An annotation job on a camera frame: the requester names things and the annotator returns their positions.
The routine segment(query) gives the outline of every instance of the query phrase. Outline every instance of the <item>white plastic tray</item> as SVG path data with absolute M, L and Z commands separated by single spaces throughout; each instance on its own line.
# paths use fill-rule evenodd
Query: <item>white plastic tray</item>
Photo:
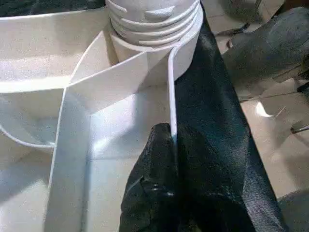
M 13 38 L 0 57 L 2 231 L 118 230 L 151 127 L 170 123 L 176 140 L 174 80 L 202 21 L 200 7 L 184 37 L 152 49 L 120 39 L 106 8 L 0 19 Z

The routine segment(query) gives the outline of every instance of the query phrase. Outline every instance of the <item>black fabric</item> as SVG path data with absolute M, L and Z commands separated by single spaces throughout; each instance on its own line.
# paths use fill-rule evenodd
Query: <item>black fabric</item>
M 255 231 L 220 155 L 201 133 L 179 125 L 178 156 L 182 203 L 203 232 Z
M 178 183 L 169 125 L 156 125 L 129 175 L 119 232 L 176 232 Z
M 0 0 L 0 17 L 94 9 L 105 0 Z
M 220 160 L 255 231 L 288 231 L 216 40 L 204 22 L 192 64 L 176 81 L 178 123 L 192 127 L 215 149 L 211 159 Z M 220 178 L 213 173 L 208 176 L 212 180 Z

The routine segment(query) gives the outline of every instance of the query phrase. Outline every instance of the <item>white plastic edge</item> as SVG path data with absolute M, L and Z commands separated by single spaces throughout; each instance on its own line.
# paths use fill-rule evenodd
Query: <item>white plastic edge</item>
M 0 124 L 0 131 L 7 136 L 8 138 L 10 138 L 11 140 L 13 140 L 14 142 L 24 145 L 24 146 L 28 146 L 28 147 L 32 147 L 32 148 L 39 148 L 39 149 L 46 149 L 46 150 L 52 150 L 54 149 L 55 145 L 39 145 L 39 144 L 31 144 L 31 143 L 27 143 L 24 142 L 14 136 L 12 136 L 6 129 L 3 128 L 3 126 Z

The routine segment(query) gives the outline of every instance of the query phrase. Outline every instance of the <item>plastic compartment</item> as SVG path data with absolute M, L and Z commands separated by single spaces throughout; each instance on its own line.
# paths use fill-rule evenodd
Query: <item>plastic compartment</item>
M 116 231 L 151 127 L 168 122 L 176 139 L 173 82 L 191 63 L 201 7 L 188 33 L 161 48 L 123 41 L 107 13 L 0 19 L 4 232 Z
M 0 18 L 1 232 L 43 231 L 64 88 L 118 62 L 107 25 L 105 8 Z
M 152 126 L 170 123 L 176 139 L 174 80 L 191 63 L 202 21 L 200 8 L 197 24 L 186 36 L 158 49 L 127 44 L 112 32 L 124 61 L 66 88 L 46 232 L 118 230 L 127 177 Z

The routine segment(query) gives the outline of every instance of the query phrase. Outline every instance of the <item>tiled floor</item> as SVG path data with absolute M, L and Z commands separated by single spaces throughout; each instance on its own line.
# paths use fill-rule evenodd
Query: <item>tiled floor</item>
M 233 14 L 231 6 L 237 5 L 237 2 L 244 4 L 243 0 L 203 0 L 209 25 L 215 35 L 223 30 L 239 28 L 247 21 L 253 22 L 250 30 L 254 30 L 266 23 L 284 1 L 263 0 L 259 7 L 260 16 L 257 17 L 260 20 Z M 229 37 L 217 35 L 216 40 L 223 54 L 227 50 Z M 274 83 L 257 100 L 241 104 L 278 198 L 309 189 L 309 131 L 298 134 L 290 131 L 294 123 L 305 118 L 309 124 L 309 97 L 295 93 L 295 82 L 290 79 L 282 84 Z
M 292 134 L 291 126 L 308 118 L 302 93 L 241 104 L 277 197 L 309 188 L 309 131 Z

